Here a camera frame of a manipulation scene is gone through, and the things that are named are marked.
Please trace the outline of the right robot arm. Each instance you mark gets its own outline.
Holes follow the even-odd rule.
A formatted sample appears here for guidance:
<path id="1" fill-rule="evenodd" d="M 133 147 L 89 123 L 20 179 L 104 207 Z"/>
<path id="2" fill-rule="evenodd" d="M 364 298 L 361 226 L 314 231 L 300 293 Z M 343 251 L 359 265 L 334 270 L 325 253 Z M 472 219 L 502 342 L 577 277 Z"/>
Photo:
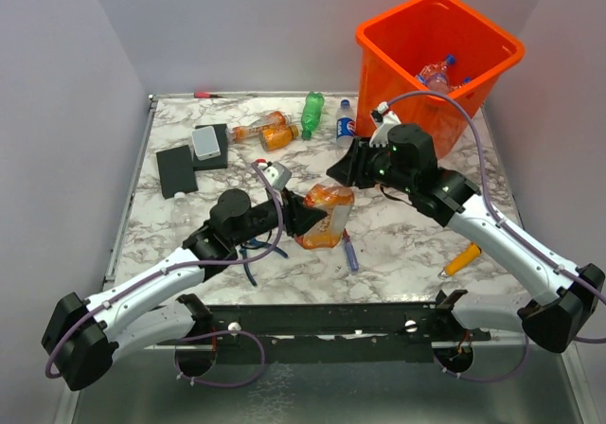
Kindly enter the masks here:
<path id="1" fill-rule="evenodd" d="M 529 302 L 512 317 L 486 317 L 482 328 L 521 331 L 541 348 L 562 353 L 595 312 L 605 273 L 557 255 L 495 210 L 477 185 L 438 164 L 433 138 L 419 125 L 390 128 L 379 146 L 355 138 L 327 174 L 342 186 L 382 185 L 405 193 L 420 214 L 476 244 L 512 274 Z"/>

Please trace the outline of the small Pepsi bottle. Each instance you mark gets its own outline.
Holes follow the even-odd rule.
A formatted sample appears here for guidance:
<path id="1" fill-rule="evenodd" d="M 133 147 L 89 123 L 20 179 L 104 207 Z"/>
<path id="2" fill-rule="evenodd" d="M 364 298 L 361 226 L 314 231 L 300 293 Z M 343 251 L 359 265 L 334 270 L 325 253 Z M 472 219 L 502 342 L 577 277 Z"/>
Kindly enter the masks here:
<path id="1" fill-rule="evenodd" d="M 450 92 L 454 92 L 456 90 L 459 90 L 459 89 L 461 89 L 462 87 L 464 87 L 465 85 L 467 85 L 467 84 L 469 84 L 471 82 L 472 82 L 472 78 L 467 77 L 467 78 L 463 79 L 460 84 L 451 86 L 450 87 Z"/>

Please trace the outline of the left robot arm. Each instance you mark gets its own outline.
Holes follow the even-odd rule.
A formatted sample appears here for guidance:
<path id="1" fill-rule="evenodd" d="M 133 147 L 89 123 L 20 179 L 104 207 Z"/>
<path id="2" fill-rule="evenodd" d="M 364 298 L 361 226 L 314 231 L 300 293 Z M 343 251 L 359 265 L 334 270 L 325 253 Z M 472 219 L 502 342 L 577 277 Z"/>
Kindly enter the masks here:
<path id="1" fill-rule="evenodd" d="M 71 292 L 57 302 L 41 340 L 45 376 L 63 379 L 73 391 L 88 387 L 110 369 L 128 327 L 175 293 L 241 263 L 238 245 L 270 231 L 302 236 L 327 215 L 290 190 L 269 191 L 258 205 L 241 189 L 226 190 L 203 225 L 146 272 L 111 290 L 87 298 Z"/>

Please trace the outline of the large orange label jug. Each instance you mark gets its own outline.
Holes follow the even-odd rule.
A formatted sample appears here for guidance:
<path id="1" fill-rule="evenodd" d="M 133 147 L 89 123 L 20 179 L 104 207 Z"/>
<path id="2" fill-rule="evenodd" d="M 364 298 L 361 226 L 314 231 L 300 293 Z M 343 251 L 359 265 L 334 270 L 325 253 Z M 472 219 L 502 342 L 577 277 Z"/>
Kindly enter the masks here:
<path id="1" fill-rule="evenodd" d="M 312 187 L 304 204 L 322 209 L 327 216 L 307 233 L 297 237 L 297 244 L 306 250 L 335 247 L 343 236 L 354 203 L 354 192 L 349 187 L 329 185 L 327 182 Z"/>

